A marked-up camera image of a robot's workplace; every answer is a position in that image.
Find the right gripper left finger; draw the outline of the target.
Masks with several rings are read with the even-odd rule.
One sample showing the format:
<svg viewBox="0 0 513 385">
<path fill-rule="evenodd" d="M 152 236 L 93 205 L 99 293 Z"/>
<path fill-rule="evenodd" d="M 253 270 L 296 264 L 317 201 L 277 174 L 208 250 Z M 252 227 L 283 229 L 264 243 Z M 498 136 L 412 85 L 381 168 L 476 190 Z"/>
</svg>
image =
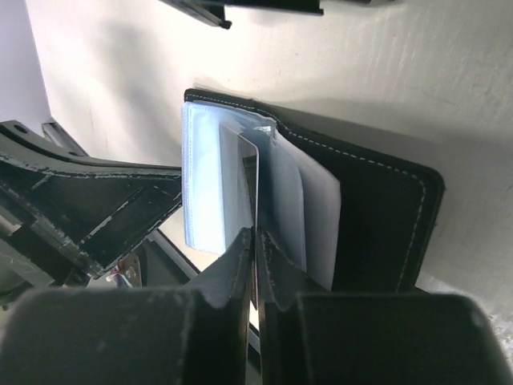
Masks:
<svg viewBox="0 0 513 385">
<path fill-rule="evenodd" d="M 24 294 L 1 331 L 4 384 L 242 384 L 253 232 L 182 286 Z"/>
</svg>

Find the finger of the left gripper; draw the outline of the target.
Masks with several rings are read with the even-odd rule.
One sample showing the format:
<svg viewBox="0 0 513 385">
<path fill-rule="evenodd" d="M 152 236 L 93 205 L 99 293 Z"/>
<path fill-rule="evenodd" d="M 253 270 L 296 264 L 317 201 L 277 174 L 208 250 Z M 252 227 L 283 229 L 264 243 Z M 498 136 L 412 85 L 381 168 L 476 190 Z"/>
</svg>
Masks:
<svg viewBox="0 0 513 385">
<path fill-rule="evenodd" d="M 80 156 L 1 125 L 1 253 L 28 281 L 105 274 L 180 204 L 178 167 Z"/>
</svg>

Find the black card tray box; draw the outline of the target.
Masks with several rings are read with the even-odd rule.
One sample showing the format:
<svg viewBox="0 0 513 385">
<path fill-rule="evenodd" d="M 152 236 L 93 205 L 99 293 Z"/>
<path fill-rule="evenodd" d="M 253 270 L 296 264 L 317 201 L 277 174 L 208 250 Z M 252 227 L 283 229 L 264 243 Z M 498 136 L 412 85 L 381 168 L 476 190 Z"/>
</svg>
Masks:
<svg viewBox="0 0 513 385">
<path fill-rule="evenodd" d="M 226 8 L 265 10 L 322 16 L 319 0 L 162 0 L 163 4 L 178 10 L 205 25 L 229 30 L 232 22 L 226 19 Z"/>
</svg>

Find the black leather card holder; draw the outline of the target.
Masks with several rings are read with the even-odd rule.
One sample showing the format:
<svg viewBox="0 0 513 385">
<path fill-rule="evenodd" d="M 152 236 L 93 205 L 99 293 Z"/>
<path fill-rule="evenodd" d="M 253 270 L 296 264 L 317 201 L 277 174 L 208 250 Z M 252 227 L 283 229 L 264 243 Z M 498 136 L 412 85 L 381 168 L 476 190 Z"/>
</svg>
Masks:
<svg viewBox="0 0 513 385">
<path fill-rule="evenodd" d="M 414 290 L 445 191 L 439 172 L 350 139 L 351 132 L 370 132 L 368 126 L 195 88 L 184 98 L 276 119 L 280 134 L 339 179 L 333 291 Z"/>
</svg>

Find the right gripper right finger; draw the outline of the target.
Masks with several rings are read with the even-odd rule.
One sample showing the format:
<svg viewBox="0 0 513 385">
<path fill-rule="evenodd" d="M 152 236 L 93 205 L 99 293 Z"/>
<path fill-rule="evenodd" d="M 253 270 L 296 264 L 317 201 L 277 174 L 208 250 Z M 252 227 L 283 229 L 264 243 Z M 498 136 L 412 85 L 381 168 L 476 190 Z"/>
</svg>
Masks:
<svg viewBox="0 0 513 385">
<path fill-rule="evenodd" d="M 469 298 L 330 293 L 265 231 L 255 248 L 264 383 L 500 383 L 500 345 Z"/>
</svg>

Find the white credit card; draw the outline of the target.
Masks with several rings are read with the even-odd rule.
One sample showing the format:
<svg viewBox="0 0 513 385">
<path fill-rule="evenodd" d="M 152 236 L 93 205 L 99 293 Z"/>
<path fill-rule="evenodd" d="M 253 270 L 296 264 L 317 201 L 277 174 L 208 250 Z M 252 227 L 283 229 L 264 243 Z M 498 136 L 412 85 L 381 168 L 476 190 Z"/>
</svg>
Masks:
<svg viewBox="0 0 513 385">
<path fill-rule="evenodd" d="M 257 222 L 257 147 L 241 132 L 224 125 L 220 128 L 221 187 L 224 231 L 235 236 Z"/>
</svg>

